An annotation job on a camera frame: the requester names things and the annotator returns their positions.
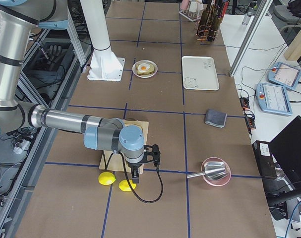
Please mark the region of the teach pendant near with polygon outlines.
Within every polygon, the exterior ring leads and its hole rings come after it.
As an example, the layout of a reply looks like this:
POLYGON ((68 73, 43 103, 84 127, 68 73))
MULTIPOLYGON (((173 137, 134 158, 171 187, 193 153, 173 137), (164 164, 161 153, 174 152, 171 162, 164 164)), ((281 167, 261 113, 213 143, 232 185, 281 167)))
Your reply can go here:
POLYGON ((277 115, 291 116, 292 107, 284 86, 258 83, 256 98, 262 111, 277 115))

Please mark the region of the yellow lemon left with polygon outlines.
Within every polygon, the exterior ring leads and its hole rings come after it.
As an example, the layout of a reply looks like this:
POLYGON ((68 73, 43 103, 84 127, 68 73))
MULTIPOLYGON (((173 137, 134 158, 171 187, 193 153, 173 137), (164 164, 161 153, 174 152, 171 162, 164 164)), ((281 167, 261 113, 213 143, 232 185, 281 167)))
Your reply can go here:
POLYGON ((111 185, 116 181, 116 177, 111 172, 102 172, 98 176, 98 182, 101 185, 111 185))

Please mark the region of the dark wine bottle left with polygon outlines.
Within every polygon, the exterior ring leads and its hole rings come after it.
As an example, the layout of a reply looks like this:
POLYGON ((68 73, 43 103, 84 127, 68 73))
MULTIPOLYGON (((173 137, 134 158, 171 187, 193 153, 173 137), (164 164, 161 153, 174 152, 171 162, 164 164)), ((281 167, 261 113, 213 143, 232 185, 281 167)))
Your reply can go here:
POLYGON ((214 9, 215 9, 215 1, 208 0, 207 7, 202 12, 202 16, 199 22, 200 25, 206 25, 208 21, 213 20, 214 9))

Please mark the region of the yellow lemon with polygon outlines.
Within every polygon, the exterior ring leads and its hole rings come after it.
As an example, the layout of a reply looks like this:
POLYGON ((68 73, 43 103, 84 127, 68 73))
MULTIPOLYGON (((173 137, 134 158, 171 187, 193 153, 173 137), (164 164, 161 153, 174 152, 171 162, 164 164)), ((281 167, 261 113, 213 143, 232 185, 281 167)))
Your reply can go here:
POLYGON ((116 177, 111 172, 102 172, 98 176, 98 182, 101 185, 111 185, 116 181, 116 177))
POLYGON ((119 182, 119 189, 121 191, 132 191, 132 189, 136 188, 136 184, 133 183, 131 179, 129 180, 122 180, 119 182))

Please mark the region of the steel scoop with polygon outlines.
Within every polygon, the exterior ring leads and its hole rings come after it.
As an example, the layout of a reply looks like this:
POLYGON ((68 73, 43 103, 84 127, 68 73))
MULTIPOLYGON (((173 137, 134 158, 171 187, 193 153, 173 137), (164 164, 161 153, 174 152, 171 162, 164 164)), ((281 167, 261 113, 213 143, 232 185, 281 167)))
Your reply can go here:
POLYGON ((204 176, 206 179, 211 181, 217 181, 229 175, 224 162, 221 161, 209 161, 203 165, 203 170, 198 173, 188 174, 187 178, 194 178, 204 176))

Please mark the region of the black laptop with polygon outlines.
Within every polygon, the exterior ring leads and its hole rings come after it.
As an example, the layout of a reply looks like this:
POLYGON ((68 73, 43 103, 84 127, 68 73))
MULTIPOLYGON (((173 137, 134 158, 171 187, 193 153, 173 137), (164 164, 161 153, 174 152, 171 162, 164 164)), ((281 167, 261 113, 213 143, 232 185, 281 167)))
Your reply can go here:
POLYGON ((295 189, 268 197, 268 205, 275 205, 301 197, 301 116, 296 116, 269 143, 269 149, 291 183, 298 182, 295 189))

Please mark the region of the wooden cutting board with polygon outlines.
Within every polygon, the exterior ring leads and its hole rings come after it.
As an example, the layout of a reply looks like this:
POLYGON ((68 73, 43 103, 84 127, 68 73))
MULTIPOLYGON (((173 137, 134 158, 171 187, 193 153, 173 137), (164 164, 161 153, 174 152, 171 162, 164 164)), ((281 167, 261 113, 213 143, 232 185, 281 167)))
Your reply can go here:
MULTIPOLYGON (((135 125, 138 128, 140 128, 143 133, 144 144, 147 143, 149 122, 139 121, 135 119, 124 119, 123 122, 125 126, 135 125)), ((107 170, 112 172, 124 172, 121 156, 119 154, 114 154, 109 160, 111 153, 112 153, 111 151, 102 152, 99 169, 102 171, 107 170)))

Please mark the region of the teach pendant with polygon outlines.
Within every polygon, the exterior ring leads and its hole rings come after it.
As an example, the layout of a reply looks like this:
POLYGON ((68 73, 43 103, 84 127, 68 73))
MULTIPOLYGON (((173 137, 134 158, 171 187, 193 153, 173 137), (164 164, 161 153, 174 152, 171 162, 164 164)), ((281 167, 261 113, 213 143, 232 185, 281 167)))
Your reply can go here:
POLYGON ((301 78, 301 69, 284 62, 277 62, 268 72, 267 78, 270 82, 295 90, 301 78))
POLYGON ((284 86, 258 83, 256 98, 262 111, 277 115, 291 116, 292 107, 284 86))

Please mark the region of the fried egg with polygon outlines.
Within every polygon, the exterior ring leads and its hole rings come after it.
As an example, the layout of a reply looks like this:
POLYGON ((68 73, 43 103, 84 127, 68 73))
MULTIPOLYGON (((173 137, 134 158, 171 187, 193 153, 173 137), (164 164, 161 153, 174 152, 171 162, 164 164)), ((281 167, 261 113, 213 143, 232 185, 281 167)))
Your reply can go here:
POLYGON ((137 71, 146 72, 151 68, 151 65, 147 63, 141 63, 138 65, 137 71))

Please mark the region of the bottom toast slice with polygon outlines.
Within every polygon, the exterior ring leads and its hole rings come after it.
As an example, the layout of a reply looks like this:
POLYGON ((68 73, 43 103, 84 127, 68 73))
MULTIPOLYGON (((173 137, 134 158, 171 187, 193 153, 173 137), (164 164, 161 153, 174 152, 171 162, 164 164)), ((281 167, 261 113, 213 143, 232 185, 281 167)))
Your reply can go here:
POLYGON ((153 64, 151 64, 151 63, 147 63, 147 64, 151 65, 151 68, 146 72, 137 71, 138 75, 149 75, 149 74, 152 74, 155 71, 155 68, 154 68, 153 64))

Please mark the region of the yellow lemon right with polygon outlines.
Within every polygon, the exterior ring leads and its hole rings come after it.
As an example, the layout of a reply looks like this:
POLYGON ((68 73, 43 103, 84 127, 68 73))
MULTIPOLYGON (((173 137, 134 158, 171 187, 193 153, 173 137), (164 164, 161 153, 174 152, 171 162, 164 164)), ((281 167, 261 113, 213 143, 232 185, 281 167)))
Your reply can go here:
POLYGON ((119 182, 119 189, 121 191, 132 191, 132 189, 136 188, 136 184, 133 183, 131 179, 129 180, 122 180, 119 182))

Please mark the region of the white round plate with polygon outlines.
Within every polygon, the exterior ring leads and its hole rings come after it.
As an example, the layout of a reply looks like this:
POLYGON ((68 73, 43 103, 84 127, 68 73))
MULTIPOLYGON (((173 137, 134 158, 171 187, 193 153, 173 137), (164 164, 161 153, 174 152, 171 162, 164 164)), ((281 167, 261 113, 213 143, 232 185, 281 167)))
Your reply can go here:
POLYGON ((157 73, 158 67, 150 60, 140 60, 132 66, 132 71, 137 77, 150 78, 157 73))

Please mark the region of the black computer box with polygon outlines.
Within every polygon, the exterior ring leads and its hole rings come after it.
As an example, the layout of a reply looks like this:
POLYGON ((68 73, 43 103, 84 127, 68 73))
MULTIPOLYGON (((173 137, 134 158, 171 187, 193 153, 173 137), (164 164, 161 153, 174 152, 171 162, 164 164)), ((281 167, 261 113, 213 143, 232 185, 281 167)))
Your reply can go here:
POLYGON ((256 140, 252 144, 252 147, 261 177, 266 179, 276 179, 277 174, 273 157, 269 149, 269 143, 256 140))

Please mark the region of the dark wine bottle right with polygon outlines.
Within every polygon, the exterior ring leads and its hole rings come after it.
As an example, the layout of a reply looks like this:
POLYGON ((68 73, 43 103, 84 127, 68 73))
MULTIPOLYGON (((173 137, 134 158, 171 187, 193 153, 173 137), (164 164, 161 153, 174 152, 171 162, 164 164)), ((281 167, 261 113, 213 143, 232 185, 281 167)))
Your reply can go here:
POLYGON ((227 6, 228 6, 227 0, 219 0, 216 3, 213 21, 212 21, 211 27, 209 29, 208 37, 207 37, 208 41, 210 41, 210 42, 215 41, 217 34, 218 34, 220 24, 223 20, 223 16, 226 12, 227 6))

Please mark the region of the folded grey cloth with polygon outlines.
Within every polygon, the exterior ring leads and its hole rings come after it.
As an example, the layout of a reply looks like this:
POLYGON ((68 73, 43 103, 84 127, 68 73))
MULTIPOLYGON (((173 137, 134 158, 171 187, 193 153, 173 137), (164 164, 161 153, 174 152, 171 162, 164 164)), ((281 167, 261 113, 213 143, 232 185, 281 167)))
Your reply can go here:
POLYGON ((225 126, 227 114, 214 109, 208 109, 205 116, 205 123, 214 127, 223 128, 225 126))

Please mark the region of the teach pendant far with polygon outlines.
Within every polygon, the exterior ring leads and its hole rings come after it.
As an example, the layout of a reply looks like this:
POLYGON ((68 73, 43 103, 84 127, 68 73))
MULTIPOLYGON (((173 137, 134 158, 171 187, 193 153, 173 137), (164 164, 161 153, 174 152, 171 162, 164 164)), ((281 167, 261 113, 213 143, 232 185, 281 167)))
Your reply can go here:
POLYGON ((270 82, 295 90, 301 78, 301 69, 284 62, 277 62, 268 72, 267 78, 270 82))

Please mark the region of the dark wine bottle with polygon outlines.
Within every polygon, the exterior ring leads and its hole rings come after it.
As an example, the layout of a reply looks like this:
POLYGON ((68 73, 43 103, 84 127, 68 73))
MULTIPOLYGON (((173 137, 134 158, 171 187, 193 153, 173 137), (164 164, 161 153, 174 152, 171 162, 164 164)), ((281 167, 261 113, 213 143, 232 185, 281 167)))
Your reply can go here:
POLYGON ((208 21, 213 20, 214 9, 215 9, 215 1, 208 0, 207 7, 202 12, 202 16, 199 22, 200 25, 206 25, 208 21))
POLYGON ((210 41, 210 42, 215 41, 217 34, 218 34, 220 24, 223 20, 223 16, 226 12, 227 6, 228 6, 227 0, 219 0, 216 3, 213 21, 212 21, 211 27, 209 29, 208 37, 207 37, 208 41, 210 41))

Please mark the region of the pink bowl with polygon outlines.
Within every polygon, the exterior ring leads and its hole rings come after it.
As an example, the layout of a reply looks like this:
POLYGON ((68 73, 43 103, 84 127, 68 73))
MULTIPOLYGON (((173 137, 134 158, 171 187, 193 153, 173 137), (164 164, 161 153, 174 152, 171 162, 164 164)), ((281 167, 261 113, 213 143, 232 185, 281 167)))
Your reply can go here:
POLYGON ((222 159, 220 158, 217 158, 217 157, 210 157, 210 158, 207 158, 205 159, 202 164, 201 164, 201 170, 204 169, 204 166, 207 162, 223 162, 225 164, 225 167, 226 167, 226 172, 227 172, 227 175, 225 177, 223 177, 222 179, 219 179, 219 180, 209 180, 206 176, 203 176, 203 179, 209 184, 209 185, 212 185, 212 186, 225 186, 226 184, 229 183, 230 179, 231 179, 231 169, 229 167, 229 165, 222 159))

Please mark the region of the aluminium frame post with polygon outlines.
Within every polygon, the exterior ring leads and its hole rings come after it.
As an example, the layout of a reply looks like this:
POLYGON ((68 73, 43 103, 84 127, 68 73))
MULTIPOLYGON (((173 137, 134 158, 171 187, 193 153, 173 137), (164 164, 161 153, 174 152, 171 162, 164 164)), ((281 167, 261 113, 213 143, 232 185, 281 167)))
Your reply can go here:
POLYGON ((256 15, 251 22, 251 25, 244 37, 241 47, 240 47, 240 49, 235 57, 235 60, 231 66, 231 69, 229 71, 230 77, 234 77, 236 71, 238 70, 240 63, 253 39, 258 27, 260 26, 263 17, 266 15, 266 12, 268 11, 272 2, 273 2, 273 0, 262 0, 261 1, 261 4, 256 12, 256 15))

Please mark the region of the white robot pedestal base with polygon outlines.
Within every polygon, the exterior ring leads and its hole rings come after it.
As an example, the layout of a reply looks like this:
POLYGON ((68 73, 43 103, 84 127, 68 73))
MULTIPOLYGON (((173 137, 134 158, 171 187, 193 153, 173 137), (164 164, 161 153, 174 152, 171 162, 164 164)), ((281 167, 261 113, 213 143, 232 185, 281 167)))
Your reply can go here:
POLYGON ((125 59, 118 58, 111 49, 102 1, 82 0, 80 3, 93 47, 88 79, 121 81, 125 59))

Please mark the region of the cream bear tray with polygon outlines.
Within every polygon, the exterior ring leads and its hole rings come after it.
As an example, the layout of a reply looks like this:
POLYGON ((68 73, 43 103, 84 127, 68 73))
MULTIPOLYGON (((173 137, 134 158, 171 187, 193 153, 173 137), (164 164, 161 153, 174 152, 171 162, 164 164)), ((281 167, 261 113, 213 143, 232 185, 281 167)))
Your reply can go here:
POLYGON ((212 57, 183 56, 183 87, 188 90, 219 90, 219 81, 212 57))

